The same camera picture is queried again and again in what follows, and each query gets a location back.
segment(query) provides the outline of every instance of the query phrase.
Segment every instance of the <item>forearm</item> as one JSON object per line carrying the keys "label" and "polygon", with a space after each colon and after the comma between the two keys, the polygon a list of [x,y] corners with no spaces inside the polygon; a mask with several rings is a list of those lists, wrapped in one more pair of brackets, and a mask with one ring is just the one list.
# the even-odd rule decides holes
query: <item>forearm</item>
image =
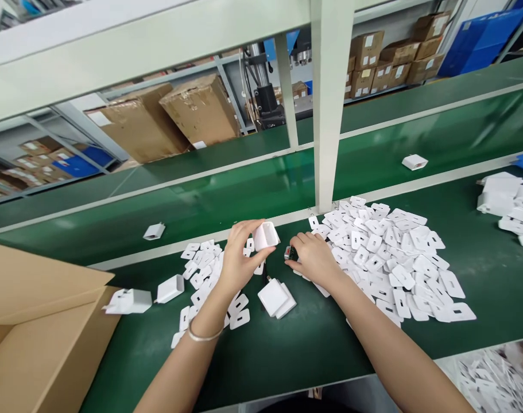
{"label": "forearm", "polygon": [[343,310],[389,395],[405,412],[473,412],[441,369],[345,274],[327,290]]}
{"label": "forearm", "polygon": [[[198,315],[192,332],[211,337],[223,328],[227,309],[234,294],[216,285]],[[135,413],[187,413],[192,411],[214,354],[217,338],[197,342],[188,333],[181,341],[146,390]]]}

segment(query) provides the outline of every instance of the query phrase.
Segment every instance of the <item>open cardboard box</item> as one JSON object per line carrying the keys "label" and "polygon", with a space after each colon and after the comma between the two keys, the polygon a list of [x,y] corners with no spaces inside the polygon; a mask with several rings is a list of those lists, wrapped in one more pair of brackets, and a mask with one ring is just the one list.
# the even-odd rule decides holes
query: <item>open cardboard box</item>
{"label": "open cardboard box", "polygon": [[0,413],[77,413],[119,321],[113,274],[0,246]]}

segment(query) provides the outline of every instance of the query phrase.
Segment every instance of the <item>white label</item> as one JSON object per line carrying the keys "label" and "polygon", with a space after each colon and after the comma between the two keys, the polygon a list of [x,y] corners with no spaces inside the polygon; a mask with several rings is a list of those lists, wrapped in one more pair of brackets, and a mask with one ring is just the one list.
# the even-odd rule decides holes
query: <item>white label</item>
{"label": "white label", "polygon": [[198,141],[196,143],[193,143],[192,146],[194,146],[196,149],[202,149],[207,147],[204,141]]}
{"label": "white label", "polygon": [[97,126],[106,126],[108,124],[112,124],[112,122],[110,122],[110,120],[104,116],[102,112],[93,112],[87,116],[89,116],[89,119],[95,122]]}

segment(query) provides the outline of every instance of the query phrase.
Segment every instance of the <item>person's left hand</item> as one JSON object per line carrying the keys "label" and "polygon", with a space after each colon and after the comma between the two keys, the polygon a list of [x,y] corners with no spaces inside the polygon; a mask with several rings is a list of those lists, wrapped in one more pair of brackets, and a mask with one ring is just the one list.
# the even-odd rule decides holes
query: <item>person's left hand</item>
{"label": "person's left hand", "polygon": [[223,257],[223,270],[217,284],[232,296],[248,284],[255,269],[275,250],[275,247],[264,248],[249,258],[243,254],[248,237],[264,221],[241,221],[231,228]]}

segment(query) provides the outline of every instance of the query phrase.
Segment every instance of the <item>green workbench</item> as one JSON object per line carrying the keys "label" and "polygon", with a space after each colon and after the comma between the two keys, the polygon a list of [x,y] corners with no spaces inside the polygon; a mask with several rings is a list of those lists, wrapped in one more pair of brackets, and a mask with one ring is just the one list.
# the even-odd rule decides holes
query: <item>green workbench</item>
{"label": "green workbench", "polygon": [[[516,167],[502,170],[523,177]],[[497,227],[498,217],[475,210],[482,187],[463,178],[381,200],[428,218],[445,242],[440,255],[451,264],[476,321],[443,324],[406,320],[402,324],[433,359],[523,339],[523,248],[512,233]],[[252,218],[261,217],[261,212]],[[286,283],[297,307],[281,320],[262,311],[254,276],[243,292],[251,321],[225,330],[215,350],[197,411],[210,410],[373,373],[355,334],[332,298],[324,298],[284,265],[288,240],[308,231],[306,220],[277,228],[282,243],[267,260],[268,274]],[[185,260],[168,255],[115,270],[111,284],[150,290],[181,273]],[[191,303],[193,288],[145,314],[124,315],[100,364],[81,413],[131,413],[170,354],[179,312]]]}

